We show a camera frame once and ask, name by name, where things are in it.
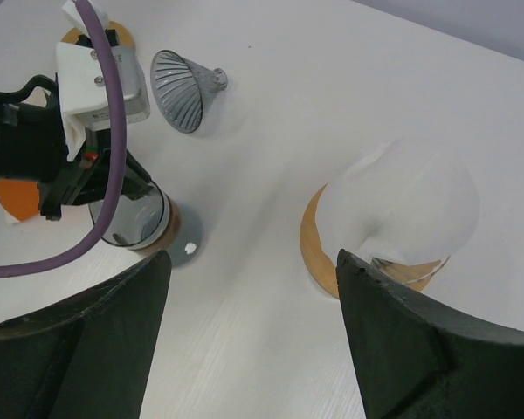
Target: white table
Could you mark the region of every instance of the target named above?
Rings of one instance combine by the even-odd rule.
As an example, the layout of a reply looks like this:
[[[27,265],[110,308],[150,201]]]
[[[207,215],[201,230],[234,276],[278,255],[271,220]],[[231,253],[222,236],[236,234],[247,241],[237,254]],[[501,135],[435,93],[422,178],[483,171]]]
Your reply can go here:
[[[0,6],[0,89],[53,75],[62,3]],[[364,417],[339,303],[308,276],[298,232],[335,167],[396,137],[461,148],[481,198],[475,236],[426,293],[524,329],[524,62],[348,0],[100,4],[133,32],[146,72],[169,48],[231,79],[200,134],[177,133],[153,100],[129,128],[134,156],[207,230],[196,262],[173,272],[142,418]],[[15,226],[0,209],[0,264],[48,257],[90,227],[85,208]],[[1,279],[0,321],[137,260],[99,244]]]

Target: transparent cup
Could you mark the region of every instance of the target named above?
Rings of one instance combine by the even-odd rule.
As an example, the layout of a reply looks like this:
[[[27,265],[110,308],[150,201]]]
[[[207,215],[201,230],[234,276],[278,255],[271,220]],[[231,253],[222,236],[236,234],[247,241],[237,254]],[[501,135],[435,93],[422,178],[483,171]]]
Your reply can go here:
[[[180,211],[155,183],[150,186],[149,192],[138,199],[121,196],[103,241],[146,254],[169,248],[181,227]],[[88,206],[95,224],[103,202]]]

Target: table surface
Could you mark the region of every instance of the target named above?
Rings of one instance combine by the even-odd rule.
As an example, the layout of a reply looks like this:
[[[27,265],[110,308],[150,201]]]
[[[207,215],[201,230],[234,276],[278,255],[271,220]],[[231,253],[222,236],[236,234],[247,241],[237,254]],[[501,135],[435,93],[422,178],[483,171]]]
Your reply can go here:
[[[69,24],[55,0],[0,6],[0,90],[54,74]],[[197,260],[174,269],[141,417],[364,417],[338,301],[299,249],[310,197],[362,147],[453,144],[481,199],[479,227],[426,293],[524,330],[524,62],[348,0],[101,0],[148,72],[172,49],[230,77],[201,132],[162,118],[129,150],[203,219]],[[91,227],[6,225],[0,264],[49,257]],[[56,271],[0,279],[0,321],[97,284],[138,260],[98,244]]]

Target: purple tube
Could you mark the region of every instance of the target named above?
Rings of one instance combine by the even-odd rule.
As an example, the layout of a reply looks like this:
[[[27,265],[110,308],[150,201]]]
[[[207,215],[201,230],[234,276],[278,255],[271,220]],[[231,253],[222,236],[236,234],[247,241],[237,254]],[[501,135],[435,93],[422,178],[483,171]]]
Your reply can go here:
[[[87,0],[77,0],[76,9],[92,40],[93,48],[103,72],[107,102],[111,123],[111,161],[108,173],[107,191],[103,207],[97,222],[87,235],[70,250],[52,258],[30,262],[27,264],[11,264],[0,266],[0,278],[20,277],[50,271],[76,260],[90,251],[103,237],[108,226],[113,221],[114,212],[121,197],[124,171],[126,167],[126,112],[122,95],[121,79],[114,62],[107,35],[95,14],[92,5]]]

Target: purple cable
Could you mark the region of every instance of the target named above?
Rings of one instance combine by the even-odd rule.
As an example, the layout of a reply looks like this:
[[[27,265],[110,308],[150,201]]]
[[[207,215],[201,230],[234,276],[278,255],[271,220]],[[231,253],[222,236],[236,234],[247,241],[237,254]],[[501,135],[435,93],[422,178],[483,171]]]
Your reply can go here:
[[[124,182],[124,171],[126,167],[126,112],[124,109],[124,97],[122,95],[121,79],[119,71],[114,63],[113,53],[107,40],[107,35],[101,26],[95,10],[87,0],[77,0],[76,9],[81,16],[84,25],[97,52],[97,58],[105,88],[107,89],[107,102],[111,122],[111,164],[108,172],[107,191],[97,223],[91,231],[70,250],[59,255],[30,262],[28,264],[11,264],[0,266],[0,278],[20,277],[50,271],[76,260],[90,251],[107,232],[114,218],[116,206],[121,197],[122,183]]]

